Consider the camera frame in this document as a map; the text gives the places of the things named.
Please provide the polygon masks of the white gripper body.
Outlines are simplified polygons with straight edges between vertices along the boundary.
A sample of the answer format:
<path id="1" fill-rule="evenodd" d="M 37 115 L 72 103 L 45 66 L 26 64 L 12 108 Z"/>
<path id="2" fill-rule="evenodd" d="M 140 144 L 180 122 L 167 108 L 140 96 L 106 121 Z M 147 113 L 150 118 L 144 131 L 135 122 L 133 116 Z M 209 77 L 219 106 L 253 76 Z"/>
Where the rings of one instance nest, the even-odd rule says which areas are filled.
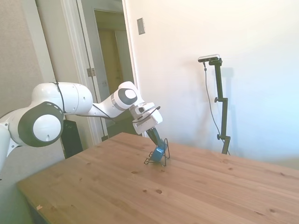
<path id="1" fill-rule="evenodd" d="M 163 121 L 159 109 L 159 107 L 151 109 L 142 114 L 141 117 L 132 121 L 133 127 L 137 134 L 142 134 L 143 132 L 155 127 L 157 124 L 160 124 Z"/>

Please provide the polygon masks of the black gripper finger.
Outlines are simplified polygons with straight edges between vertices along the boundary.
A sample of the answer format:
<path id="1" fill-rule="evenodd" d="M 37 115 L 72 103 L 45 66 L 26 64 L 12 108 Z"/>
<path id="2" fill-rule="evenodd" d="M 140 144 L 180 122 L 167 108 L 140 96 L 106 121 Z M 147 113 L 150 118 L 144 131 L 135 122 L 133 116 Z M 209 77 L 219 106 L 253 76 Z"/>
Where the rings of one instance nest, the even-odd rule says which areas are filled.
<path id="1" fill-rule="evenodd" d="M 156 145 L 162 145 L 164 142 L 155 127 L 151 128 L 151 139 Z"/>
<path id="2" fill-rule="evenodd" d="M 149 138 L 156 144 L 160 144 L 160 136 L 158 134 L 158 131 L 156 129 L 149 129 L 146 131 Z"/>

